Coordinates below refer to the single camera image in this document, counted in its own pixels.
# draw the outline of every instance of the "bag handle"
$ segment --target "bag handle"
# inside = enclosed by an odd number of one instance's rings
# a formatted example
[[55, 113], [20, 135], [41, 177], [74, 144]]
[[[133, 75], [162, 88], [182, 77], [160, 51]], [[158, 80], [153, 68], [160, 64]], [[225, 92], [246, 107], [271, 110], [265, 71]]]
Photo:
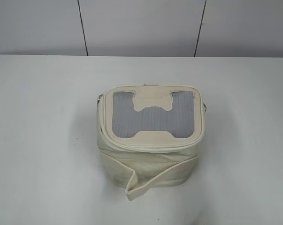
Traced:
[[127, 167], [120, 161], [106, 155], [105, 153], [101, 154], [104, 165], [109, 167], [108, 171], [110, 172], [110, 175], [112, 175], [111, 173], [113, 173], [113, 171], [118, 171], [123, 174], [123, 179], [116, 181], [116, 183], [121, 187], [126, 186], [125, 193], [130, 201], [145, 194], [152, 187], [166, 187], [184, 183], [198, 160], [198, 157], [187, 159], [159, 173], [144, 185], [136, 187], [138, 184], [138, 177], [135, 170]]

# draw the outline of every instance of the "cosmetic bag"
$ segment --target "cosmetic bag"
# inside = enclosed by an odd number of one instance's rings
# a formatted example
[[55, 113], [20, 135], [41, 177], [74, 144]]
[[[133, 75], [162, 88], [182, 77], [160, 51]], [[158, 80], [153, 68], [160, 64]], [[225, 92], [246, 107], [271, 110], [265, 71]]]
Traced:
[[180, 85], [128, 85], [98, 98], [98, 147], [112, 181], [131, 201], [152, 187], [184, 183], [204, 134], [200, 92]]

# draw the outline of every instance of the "cream leather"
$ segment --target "cream leather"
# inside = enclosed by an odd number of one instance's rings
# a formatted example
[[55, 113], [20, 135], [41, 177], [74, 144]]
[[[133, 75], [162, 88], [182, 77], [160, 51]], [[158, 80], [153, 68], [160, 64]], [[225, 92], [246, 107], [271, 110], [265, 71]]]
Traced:
[[[134, 109], [159, 106], [171, 110], [171, 92], [194, 93], [195, 131], [188, 138], [174, 138], [166, 131], [141, 131], [133, 138], [119, 138], [111, 129], [115, 91], [134, 92]], [[185, 182], [198, 161], [197, 145], [204, 134], [204, 107], [200, 92], [187, 86], [123, 86], [106, 92], [98, 103], [98, 146], [112, 181], [125, 188], [130, 201], [152, 187]]]

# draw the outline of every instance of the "white table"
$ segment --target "white table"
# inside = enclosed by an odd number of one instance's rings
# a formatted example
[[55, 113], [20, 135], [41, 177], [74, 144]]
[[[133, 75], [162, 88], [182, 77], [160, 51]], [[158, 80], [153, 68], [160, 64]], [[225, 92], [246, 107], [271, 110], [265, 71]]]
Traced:
[[[129, 202], [105, 175], [96, 99], [177, 83], [208, 107], [188, 181]], [[283, 59], [0, 55], [0, 224], [283, 224]]]

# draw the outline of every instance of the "gray mesh panel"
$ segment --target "gray mesh panel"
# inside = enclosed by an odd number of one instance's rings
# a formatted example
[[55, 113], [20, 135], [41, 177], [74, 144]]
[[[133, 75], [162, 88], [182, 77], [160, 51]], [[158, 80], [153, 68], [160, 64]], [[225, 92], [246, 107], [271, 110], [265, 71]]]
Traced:
[[193, 92], [173, 92], [172, 110], [157, 106], [134, 110], [132, 92], [113, 94], [112, 130], [120, 138], [133, 137], [139, 131], [161, 130], [175, 138], [186, 138], [194, 131]]

